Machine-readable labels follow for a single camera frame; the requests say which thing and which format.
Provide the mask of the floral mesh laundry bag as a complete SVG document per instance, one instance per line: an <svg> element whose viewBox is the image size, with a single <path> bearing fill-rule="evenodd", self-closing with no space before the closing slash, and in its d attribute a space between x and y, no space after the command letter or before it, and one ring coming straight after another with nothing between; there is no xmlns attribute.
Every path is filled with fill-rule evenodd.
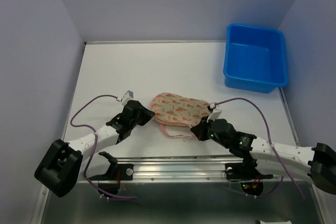
<svg viewBox="0 0 336 224"><path fill-rule="evenodd" d="M170 134L167 126L192 128L199 124L202 117L209 116L209 103L204 100L186 98L180 95L162 92L151 101L151 111L160 130L169 138L195 138L194 134Z"/></svg>

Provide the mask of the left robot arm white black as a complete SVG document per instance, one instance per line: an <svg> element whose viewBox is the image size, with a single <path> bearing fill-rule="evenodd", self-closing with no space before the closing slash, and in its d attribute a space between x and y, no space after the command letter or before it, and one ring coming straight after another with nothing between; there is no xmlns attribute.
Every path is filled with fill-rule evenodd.
<svg viewBox="0 0 336 224"><path fill-rule="evenodd" d="M121 143L136 126L146 125L155 112L139 101L123 103L121 113L100 129L89 127L91 134L65 142L51 143L35 170L34 177L57 197L67 195L77 182L87 181L107 201L135 200L134 196L120 196L120 182L132 180L133 164L118 164L105 148Z"/></svg>

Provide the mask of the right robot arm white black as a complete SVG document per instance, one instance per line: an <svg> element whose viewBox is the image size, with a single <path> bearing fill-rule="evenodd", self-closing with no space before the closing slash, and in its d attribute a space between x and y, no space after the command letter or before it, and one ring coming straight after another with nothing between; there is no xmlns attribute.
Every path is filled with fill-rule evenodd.
<svg viewBox="0 0 336 224"><path fill-rule="evenodd" d="M225 166L227 179L248 181L275 176L304 180L318 189L335 194L335 151L327 144L315 147L271 144L252 134L240 132L224 119L203 117L191 128L199 141L213 140L242 158Z"/></svg>

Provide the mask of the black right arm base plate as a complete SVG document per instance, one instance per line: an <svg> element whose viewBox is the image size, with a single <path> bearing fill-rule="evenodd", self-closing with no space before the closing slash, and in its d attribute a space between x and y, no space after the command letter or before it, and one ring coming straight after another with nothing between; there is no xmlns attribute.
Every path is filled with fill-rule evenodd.
<svg viewBox="0 0 336 224"><path fill-rule="evenodd" d="M272 179L272 174L260 173L257 169L257 160L247 157L240 162L226 163L225 175L228 180L248 181L254 179Z"/></svg>

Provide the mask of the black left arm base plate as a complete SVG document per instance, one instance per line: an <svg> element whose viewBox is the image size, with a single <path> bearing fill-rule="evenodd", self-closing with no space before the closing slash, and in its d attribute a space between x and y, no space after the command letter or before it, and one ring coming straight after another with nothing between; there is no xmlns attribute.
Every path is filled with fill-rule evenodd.
<svg viewBox="0 0 336 224"><path fill-rule="evenodd" d="M108 152L94 154L86 175L91 180L131 181L134 165L118 161Z"/></svg>

